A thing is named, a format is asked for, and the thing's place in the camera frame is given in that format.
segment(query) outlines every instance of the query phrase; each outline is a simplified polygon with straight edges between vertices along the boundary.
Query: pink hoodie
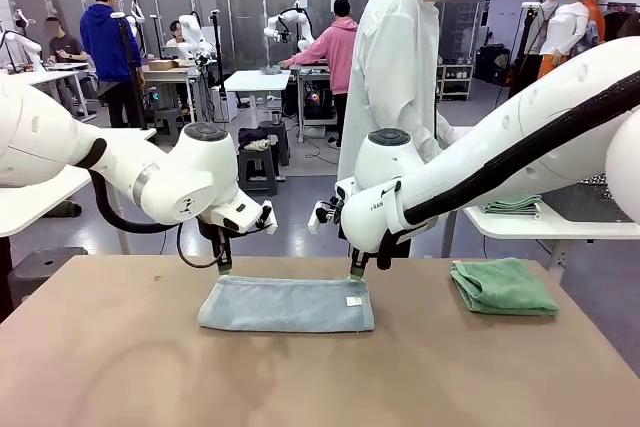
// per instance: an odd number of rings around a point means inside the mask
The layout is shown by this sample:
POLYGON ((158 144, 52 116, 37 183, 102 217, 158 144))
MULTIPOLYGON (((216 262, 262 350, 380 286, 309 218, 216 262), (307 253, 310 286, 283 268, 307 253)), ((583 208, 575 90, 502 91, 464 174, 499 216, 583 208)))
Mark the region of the pink hoodie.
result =
POLYGON ((293 63, 307 65, 326 58, 331 69, 331 92, 346 94, 351 79, 351 61, 358 24, 351 17, 337 19, 309 50, 293 56, 293 63))

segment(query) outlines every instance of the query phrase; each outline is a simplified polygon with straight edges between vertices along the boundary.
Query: care label on towel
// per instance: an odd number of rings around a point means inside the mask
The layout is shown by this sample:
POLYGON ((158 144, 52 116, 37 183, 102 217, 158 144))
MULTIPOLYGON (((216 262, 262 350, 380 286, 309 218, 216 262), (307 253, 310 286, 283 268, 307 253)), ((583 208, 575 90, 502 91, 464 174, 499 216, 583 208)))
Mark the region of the care label on towel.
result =
POLYGON ((358 305, 362 305, 360 297, 347 297, 347 307, 356 307, 358 305))

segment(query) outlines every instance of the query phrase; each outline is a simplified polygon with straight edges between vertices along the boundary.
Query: hand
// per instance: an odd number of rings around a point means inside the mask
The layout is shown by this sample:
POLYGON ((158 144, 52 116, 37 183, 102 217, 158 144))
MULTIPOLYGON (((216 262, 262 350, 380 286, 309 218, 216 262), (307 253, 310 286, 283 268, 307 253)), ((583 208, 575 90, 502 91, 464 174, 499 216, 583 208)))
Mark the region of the hand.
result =
POLYGON ((563 57, 564 57, 564 56, 562 55, 562 52, 560 52, 559 50, 556 50, 556 51, 553 53, 553 59, 551 59, 551 64, 552 64, 554 67, 559 66, 559 65, 560 65, 560 63, 562 62, 562 58, 563 58, 563 57))

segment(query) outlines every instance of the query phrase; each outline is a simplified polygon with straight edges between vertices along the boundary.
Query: stack of green cloth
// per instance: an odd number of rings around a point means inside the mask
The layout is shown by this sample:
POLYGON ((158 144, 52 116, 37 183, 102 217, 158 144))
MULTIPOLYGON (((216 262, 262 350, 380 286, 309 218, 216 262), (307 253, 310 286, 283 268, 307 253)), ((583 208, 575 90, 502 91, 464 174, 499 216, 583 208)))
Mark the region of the stack of green cloth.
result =
POLYGON ((529 195, 498 202, 489 202, 483 205, 481 209, 485 214, 536 215, 538 213, 536 204, 541 202, 541 196, 529 195))
POLYGON ((539 317, 558 313, 542 282, 517 259, 456 261, 451 277, 472 312, 539 317))

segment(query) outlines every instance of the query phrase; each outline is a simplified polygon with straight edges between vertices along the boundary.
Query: black hair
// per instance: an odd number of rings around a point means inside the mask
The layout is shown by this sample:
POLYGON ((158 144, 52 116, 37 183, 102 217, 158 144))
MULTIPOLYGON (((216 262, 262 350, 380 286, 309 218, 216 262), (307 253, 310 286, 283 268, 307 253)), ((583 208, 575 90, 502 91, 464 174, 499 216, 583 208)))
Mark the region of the black hair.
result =
POLYGON ((333 13, 338 17, 346 17, 351 13, 349 0, 336 0, 333 3, 333 13))

